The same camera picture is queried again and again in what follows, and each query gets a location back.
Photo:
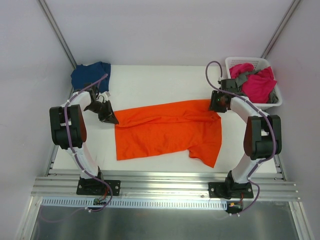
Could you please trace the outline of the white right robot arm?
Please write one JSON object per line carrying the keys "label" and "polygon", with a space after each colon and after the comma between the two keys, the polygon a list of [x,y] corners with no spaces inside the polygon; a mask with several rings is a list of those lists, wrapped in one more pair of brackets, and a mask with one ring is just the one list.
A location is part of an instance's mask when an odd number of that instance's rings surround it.
{"label": "white right robot arm", "polygon": [[234,79],[221,79],[218,84],[220,87],[212,91],[209,109],[216,113],[233,111],[245,122],[244,155],[223,182],[208,183],[208,193],[211,198],[252,199],[252,175],[282,150],[281,119],[267,114],[241,95]]}

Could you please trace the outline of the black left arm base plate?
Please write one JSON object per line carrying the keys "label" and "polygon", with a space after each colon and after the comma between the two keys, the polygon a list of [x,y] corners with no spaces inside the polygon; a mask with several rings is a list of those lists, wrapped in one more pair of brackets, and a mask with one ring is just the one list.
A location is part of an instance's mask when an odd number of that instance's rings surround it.
{"label": "black left arm base plate", "polygon": [[[112,194],[114,196],[120,195],[121,189],[121,181],[120,180],[105,180],[106,184],[108,184],[112,190]],[[107,186],[93,178],[85,179],[80,178],[78,181],[76,194],[80,196],[88,195],[88,196],[103,196],[107,191],[107,195],[110,195],[111,192],[107,188]]]}

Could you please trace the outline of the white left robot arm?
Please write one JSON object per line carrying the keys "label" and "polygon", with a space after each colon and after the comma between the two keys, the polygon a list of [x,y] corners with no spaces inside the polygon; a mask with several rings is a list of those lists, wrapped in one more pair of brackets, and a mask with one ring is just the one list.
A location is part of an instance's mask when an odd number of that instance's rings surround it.
{"label": "white left robot arm", "polygon": [[118,196],[121,181],[104,179],[86,145],[85,111],[97,114],[102,123],[119,124],[107,94],[100,93],[96,84],[86,84],[84,89],[74,92],[65,104],[49,109],[52,141],[71,156],[80,171],[77,195]]}

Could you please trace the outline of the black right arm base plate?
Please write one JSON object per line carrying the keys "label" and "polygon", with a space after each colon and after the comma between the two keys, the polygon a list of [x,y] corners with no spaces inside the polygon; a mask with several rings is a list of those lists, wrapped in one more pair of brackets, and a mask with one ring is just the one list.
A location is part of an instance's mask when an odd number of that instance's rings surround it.
{"label": "black right arm base plate", "polygon": [[209,182],[208,194],[210,198],[230,200],[232,198],[253,199],[252,185],[247,183]]}

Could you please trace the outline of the orange t shirt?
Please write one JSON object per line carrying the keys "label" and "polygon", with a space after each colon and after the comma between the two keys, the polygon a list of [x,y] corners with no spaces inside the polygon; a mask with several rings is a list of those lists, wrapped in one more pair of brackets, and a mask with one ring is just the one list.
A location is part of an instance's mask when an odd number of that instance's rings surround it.
{"label": "orange t shirt", "polygon": [[222,146],[222,120],[198,99],[118,110],[116,159],[146,158],[188,151],[213,168]]}

